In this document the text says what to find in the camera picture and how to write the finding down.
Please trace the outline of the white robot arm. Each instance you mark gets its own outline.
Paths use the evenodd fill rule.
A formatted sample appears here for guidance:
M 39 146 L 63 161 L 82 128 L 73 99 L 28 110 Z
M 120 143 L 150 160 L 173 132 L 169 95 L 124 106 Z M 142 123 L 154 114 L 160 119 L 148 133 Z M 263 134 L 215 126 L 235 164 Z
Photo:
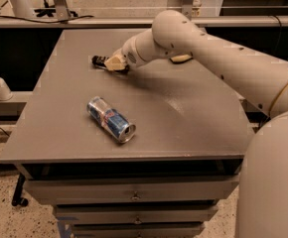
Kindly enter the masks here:
M 242 162 L 235 238 L 288 238 L 288 61 L 214 37 L 167 10 L 105 65 L 122 70 L 176 55 L 191 56 L 269 117 Z

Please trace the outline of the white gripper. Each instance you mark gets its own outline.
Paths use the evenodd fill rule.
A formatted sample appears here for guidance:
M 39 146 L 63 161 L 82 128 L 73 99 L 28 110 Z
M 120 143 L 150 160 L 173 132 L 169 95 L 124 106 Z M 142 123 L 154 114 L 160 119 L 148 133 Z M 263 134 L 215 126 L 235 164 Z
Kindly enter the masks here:
M 124 70 L 127 65 L 139 67 L 147 63 L 145 46 L 139 38 L 130 38 L 104 63 L 110 71 Z

